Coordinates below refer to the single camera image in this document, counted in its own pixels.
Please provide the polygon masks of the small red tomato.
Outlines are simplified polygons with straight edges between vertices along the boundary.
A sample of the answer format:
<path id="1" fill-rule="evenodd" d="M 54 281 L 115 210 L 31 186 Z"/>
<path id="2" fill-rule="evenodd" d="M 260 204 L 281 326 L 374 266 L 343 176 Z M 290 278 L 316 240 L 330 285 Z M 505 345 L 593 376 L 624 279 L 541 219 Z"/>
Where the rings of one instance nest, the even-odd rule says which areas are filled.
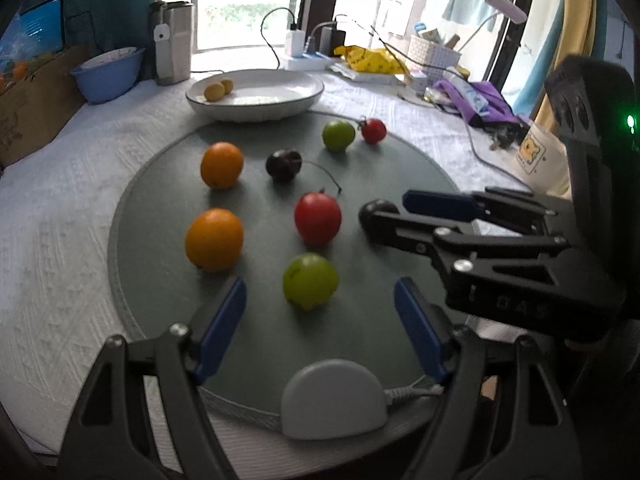
<path id="1" fill-rule="evenodd" d="M 360 120 L 358 129 L 364 142 L 367 144 L 378 144 L 386 138 L 387 128 L 382 120 L 378 118 L 366 118 Z"/>

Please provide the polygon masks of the cardboard box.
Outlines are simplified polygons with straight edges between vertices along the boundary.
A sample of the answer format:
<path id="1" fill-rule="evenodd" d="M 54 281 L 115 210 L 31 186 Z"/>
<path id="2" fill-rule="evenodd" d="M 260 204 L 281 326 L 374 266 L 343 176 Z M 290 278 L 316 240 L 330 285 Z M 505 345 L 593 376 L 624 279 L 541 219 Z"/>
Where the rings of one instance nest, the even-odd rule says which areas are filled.
<path id="1" fill-rule="evenodd" d="M 87 61 L 82 44 L 55 55 L 1 96 L 1 168 L 49 144 L 85 104 L 70 71 Z"/>

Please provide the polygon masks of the round grey-green mat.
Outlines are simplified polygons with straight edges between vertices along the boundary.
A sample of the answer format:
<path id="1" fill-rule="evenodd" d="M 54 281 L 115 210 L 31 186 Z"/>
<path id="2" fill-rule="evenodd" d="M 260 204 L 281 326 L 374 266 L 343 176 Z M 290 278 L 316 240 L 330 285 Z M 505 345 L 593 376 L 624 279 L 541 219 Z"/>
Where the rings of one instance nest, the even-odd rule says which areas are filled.
<path id="1" fill-rule="evenodd" d="M 387 389 L 420 385 L 424 376 L 394 309 L 398 278 L 408 276 L 433 302 L 445 296 L 431 263 L 420 256 L 369 244 L 360 207 L 382 198 L 399 204 L 408 190 L 452 193 L 454 181 L 427 154 L 399 136 L 380 145 L 352 144 L 341 155 L 321 141 L 329 116 L 308 112 L 278 122 L 214 122 L 156 154 L 131 180 L 117 206 L 108 241 L 108 278 L 114 305 L 134 339 L 154 338 L 209 304 L 224 274 L 198 270 L 184 252 L 194 219 L 218 207 L 242 222 L 244 244 L 233 267 L 247 287 L 246 309 L 217 374 L 202 395 L 214 412 L 274 428 L 291 377 L 314 362 L 344 359 L 367 367 Z M 214 190 L 201 178 L 201 161 L 217 142 L 244 155 L 238 182 Z M 302 155 L 288 183 L 267 174 L 267 157 L 292 148 Z M 305 193 L 335 197 L 342 225 L 322 249 L 340 276 L 323 307 L 304 312 L 282 292 L 282 276 L 305 251 L 294 207 Z"/>

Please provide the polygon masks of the green fruit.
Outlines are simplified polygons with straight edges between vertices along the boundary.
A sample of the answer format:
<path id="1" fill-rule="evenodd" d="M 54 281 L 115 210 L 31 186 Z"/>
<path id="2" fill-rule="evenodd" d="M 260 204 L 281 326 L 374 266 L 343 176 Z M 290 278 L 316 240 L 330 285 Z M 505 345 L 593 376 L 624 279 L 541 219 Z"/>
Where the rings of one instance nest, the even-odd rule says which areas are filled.
<path id="1" fill-rule="evenodd" d="M 324 306 L 339 284 L 340 276 L 334 265 L 316 252 L 294 258 L 282 276 L 285 299 L 305 311 Z"/>
<path id="2" fill-rule="evenodd" d="M 322 129 L 322 141 L 327 150 L 341 153 L 355 140 L 355 127 L 346 120 L 332 120 Z"/>

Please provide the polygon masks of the orange fruit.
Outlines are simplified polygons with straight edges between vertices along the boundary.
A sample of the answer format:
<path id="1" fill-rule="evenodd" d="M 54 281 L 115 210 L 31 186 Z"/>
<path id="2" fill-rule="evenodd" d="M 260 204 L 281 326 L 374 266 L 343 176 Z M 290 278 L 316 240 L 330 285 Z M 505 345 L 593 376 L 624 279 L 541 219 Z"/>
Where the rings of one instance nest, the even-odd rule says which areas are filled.
<path id="1" fill-rule="evenodd" d="M 212 208 L 192 222 L 184 239 L 184 251 L 194 266 L 215 273 L 235 265 L 243 243 L 241 220 L 228 209 Z"/>
<path id="2" fill-rule="evenodd" d="M 241 150 L 229 142 L 212 144 L 201 161 L 201 178 L 214 190 L 228 190 L 238 182 L 244 167 Z"/>

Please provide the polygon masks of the tablet with blue screen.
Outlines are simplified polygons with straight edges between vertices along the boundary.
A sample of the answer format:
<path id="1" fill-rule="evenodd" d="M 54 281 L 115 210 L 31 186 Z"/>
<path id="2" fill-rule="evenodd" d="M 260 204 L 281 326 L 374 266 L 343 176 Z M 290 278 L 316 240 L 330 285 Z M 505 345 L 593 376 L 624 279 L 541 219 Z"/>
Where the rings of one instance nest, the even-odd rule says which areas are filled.
<path id="1" fill-rule="evenodd" d="M 1 37 L 1 65 L 55 53 L 64 44 L 63 0 L 44 0 L 10 21 Z"/>

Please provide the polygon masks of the dark plum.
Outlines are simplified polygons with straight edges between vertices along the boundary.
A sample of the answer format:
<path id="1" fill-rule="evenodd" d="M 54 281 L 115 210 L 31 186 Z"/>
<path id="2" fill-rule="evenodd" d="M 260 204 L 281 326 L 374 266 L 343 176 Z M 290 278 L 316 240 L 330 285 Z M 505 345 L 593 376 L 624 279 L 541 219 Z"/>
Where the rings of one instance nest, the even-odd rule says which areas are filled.
<path id="1" fill-rule="evenodd" d="M 265 167 L 274 182 L 291 182 L 302 169 L 302 155 L 292 148 L 277 150 L 267 157 Z"/>
<path id="2" fill-rule="evenodd" d="M 372 222 L 373 216 L 378 212 L 385 212 L 386 214 L 399 214 L 399 209 L 395 204 L 389 202 L 388 200 L 381 200 L 377 198 L 376 200 L 370 200 L 363 204 L 358 212 L 358 220 L 360 222 L 360 226 L 365 228 L 368 224 Z"/>

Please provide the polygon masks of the steel tumbler with tag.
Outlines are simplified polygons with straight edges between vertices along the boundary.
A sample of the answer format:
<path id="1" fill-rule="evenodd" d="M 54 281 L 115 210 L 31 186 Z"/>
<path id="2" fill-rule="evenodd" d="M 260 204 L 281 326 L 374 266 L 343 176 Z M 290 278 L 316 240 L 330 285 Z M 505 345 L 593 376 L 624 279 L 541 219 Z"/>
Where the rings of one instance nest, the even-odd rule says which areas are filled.
<path id="1" fill-rule="evenodd" d="M 150 5 L 153 73 L 159 86 L 172 86 L 191 77 L 194 9 L 187 1 Z"/>

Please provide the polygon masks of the white power strip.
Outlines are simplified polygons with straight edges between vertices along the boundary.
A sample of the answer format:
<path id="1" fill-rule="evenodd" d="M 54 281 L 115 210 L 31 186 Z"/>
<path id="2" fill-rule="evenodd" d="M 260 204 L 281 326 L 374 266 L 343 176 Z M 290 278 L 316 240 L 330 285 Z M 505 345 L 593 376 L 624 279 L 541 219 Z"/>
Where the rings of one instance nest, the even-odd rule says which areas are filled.
<path id="1" fill-rule="evenodd" d="M 335 63 L 335 58 L 322 54 L 303 54 L 299 58 L 288 56 L 282 67 L 291 72 L 323 72 Z"/>

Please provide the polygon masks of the white ceramic plate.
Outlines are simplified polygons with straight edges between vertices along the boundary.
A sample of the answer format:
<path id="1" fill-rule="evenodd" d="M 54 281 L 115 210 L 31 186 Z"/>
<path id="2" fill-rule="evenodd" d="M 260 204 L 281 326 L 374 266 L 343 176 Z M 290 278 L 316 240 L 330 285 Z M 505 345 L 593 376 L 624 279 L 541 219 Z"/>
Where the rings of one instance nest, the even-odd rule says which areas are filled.
<path id="1" fill-rule="evenodd" d="M 233 89 L 218 101 L 205 90 L 224 79 Z M 196 114 L 214 122 L 272 122 L 305 113 L 320 100 L 324 84 L 314 76 L 290 70 L 232 70 L 202 79 L 186 92 Z"/>

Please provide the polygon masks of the black charger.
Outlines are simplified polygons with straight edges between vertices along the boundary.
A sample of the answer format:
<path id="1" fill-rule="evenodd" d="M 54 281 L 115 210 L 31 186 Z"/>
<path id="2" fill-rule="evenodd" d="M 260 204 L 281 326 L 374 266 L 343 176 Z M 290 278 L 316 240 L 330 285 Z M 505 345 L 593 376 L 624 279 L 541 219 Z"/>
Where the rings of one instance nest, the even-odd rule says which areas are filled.
<path id="1" fill-rule="evenodd" d="M 324 26 L 320 32 L 320 44 L 318 52 L 322 55 L 335 58 L 335 49 L 345 44 L 346 32 L 335 25 Z"/>

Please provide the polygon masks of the blue plastic bowl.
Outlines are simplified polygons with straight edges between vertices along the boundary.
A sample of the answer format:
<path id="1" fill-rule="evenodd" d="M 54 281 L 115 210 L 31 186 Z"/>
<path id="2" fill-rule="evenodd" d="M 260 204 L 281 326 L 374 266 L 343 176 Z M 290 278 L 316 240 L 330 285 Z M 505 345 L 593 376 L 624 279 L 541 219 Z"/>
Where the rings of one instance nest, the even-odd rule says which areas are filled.
<path id="1" fill-rule="evenodd" d="M 145 48 L 126 47 L 97 55 L 74 67 L 81 95 L 88 103 L 102 104 L 119 98 L 137 82 Z"/>

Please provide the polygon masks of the white charger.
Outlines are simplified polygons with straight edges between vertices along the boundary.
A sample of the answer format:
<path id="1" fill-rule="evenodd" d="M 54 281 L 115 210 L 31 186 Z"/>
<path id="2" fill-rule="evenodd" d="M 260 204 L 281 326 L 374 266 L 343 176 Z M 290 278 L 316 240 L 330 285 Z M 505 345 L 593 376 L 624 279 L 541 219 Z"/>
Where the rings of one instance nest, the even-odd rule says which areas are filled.
<path id="1" fill-rule="evenodd" d="M 289 58 L 301 58 L 305 52 L 306 34 L 300 29 L 290 29 L 285 39 L 285 54 Z"/>

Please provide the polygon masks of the grey mat controller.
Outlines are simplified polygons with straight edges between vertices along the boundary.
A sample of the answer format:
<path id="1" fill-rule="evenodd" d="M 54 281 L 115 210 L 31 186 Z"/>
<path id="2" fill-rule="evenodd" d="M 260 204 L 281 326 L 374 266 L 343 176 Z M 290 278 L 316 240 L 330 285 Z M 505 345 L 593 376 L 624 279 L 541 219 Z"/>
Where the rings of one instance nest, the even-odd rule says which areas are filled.
<path id="1" fill-rule="evenodd" d="M 388 421 L 384 389 L 358 363 L 324 360 L 299 370 L 281 396 L 282 434 L 299 441 L 368 434 Z"/>

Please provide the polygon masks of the purple cloth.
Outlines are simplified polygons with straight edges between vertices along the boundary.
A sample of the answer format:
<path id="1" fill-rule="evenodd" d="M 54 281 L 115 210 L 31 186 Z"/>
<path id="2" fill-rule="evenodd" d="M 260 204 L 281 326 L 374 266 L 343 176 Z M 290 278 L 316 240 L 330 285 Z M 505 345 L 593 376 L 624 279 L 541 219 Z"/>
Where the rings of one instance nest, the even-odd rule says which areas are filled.
<path id="1" fill-rule="evenodd" d="M 452 77 L 436 81 L 434 89 L 444 92 L 463 120 L 473 128 L 521 123 L 509 103 L 489 81 L 469 82 Z"/>

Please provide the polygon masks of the plastic bag of fruit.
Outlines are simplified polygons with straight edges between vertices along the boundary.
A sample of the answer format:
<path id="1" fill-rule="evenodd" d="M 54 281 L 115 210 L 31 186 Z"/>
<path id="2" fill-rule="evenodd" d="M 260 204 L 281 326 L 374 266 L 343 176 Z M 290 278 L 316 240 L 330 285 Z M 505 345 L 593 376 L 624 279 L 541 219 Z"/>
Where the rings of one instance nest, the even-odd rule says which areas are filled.
<path id="1" fill-rule="evenodd" d="M 41 25 L 9 27 L 1 38 L 1 92 L 50 62 L 55 47 Z"/>

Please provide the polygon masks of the white woven basket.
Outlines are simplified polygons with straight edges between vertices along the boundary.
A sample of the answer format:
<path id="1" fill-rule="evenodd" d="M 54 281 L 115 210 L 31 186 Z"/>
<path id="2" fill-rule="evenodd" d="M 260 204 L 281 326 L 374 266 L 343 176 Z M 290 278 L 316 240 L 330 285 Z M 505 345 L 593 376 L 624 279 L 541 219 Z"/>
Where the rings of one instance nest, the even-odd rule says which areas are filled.
<path id="1" fill-rule="evenodd" d="M 418 70 L 419 68 L 448 68 L 459 65 L 461 54 L 425 40 L 419 36 L 411 36 L 408 43 L 408 66 Z"/>

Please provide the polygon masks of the small yellow fruit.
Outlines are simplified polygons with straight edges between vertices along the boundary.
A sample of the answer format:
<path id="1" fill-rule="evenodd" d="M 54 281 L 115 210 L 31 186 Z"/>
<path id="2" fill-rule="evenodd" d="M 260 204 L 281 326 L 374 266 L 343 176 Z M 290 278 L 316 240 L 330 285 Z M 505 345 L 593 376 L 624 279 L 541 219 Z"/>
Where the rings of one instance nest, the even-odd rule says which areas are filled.
<path id="1" fill-rule="evenodd" d="M 221 81 L 221 84 L 224 86 L 224 92 L 226 92 L 226 93 L 230 93 L 230 92 L 232 92 L 232 91 L 233 91 L 233 89 L 234 89 L 234 83 L 233 83 L 233 81 L 232 81 L 231 79 L 229 79 L 229 78 L 224 78 L 224 79 Z"/>

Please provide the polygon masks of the white desk lamp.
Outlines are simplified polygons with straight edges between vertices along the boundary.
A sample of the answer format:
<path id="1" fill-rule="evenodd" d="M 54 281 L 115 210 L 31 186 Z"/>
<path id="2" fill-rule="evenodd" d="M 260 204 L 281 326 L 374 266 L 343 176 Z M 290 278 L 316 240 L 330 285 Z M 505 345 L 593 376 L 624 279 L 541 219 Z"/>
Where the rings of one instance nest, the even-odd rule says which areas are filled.
<path id="1" fill-rule="evenodd" d="M 480 32 L 480 30 L 493 18 L 498 18 L 499 15 L 503 15 L 507 20 L 511 21 L 515 25 L 524 24 L 528 15 L 519 6 L 517 6 L 511 0 L 484 0 L 484 3 L 488 4 L 494 12 L 492 12 L 488 18 L 485 18 L 474 30 L 471 36 L 462 44 L 458 52 L 462 52 L 464 48 L 474 39 L 474 37 Z"/>

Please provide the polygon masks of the yellow curtain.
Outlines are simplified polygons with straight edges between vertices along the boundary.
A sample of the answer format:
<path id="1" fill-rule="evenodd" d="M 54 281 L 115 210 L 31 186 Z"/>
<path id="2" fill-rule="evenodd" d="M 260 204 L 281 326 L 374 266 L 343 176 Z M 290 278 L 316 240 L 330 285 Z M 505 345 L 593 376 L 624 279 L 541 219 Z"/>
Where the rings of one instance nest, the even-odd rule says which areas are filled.
<path id="1" fill-rule="evenodd" d="M 550 75 L 570 54 L 592 55 L 597 30 L 597 0 L 563 0 L 559 41 L 544 74 Z"/>

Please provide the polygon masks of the yellow-brown kiwi fruit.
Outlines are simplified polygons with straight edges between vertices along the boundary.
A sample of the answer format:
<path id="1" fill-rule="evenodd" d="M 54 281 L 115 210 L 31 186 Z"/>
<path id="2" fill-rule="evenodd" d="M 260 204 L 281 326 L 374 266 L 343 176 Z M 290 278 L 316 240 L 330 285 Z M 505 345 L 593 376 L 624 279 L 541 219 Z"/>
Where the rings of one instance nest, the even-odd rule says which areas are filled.
<path id="1" fill-rule="evenodd" d="M 207 102 L 217 102 L 224 98 L 226 94 L 226 86 L 219 81 L 209 84 L 203 92 L 204 99 Z"/>

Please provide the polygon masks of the teal curtain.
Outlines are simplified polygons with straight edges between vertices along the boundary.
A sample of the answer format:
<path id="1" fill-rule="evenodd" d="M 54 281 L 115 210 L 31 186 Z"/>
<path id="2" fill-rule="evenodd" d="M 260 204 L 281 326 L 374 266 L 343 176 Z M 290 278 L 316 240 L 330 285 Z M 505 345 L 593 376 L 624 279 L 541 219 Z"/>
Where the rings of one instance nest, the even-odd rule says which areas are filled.
<path id="1" fill-rule="evenodd" d="M 47 0 L 23 0 L 23 10 Z M 84 44 L 92 55 L 138 47 L 145 50 L 141 77 L 152 77 L 150 5 L 156 0 L 63 0 L 68 44 Z"/>

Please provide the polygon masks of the yellow duck bag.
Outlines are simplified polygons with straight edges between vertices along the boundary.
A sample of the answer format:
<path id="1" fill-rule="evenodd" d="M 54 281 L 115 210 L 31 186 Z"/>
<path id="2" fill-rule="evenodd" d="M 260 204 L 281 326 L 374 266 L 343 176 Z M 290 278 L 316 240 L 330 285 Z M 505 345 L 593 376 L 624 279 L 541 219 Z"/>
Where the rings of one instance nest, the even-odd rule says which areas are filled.
<path id="1" fill-rule="evenodd" d="M 339 46 L 333 53 L 342 58 L 347 66 L 357 73 L 397 75 L 406 71 L 406 66 L 386 49 L 367 49 L 358 46 Z"/>

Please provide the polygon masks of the white bear print cup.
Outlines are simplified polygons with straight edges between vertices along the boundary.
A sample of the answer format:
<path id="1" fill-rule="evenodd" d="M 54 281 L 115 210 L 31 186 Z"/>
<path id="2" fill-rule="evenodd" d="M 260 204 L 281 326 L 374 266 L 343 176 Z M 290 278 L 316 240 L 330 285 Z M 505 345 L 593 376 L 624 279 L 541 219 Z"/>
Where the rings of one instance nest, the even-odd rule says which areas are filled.
<path id="1" fill-rule="evenodd" d="M 514 168 L 535 193 L 563 197 L 570 190 L 564 144 L 545 128 L 531 124 L 516 150 Z"/>

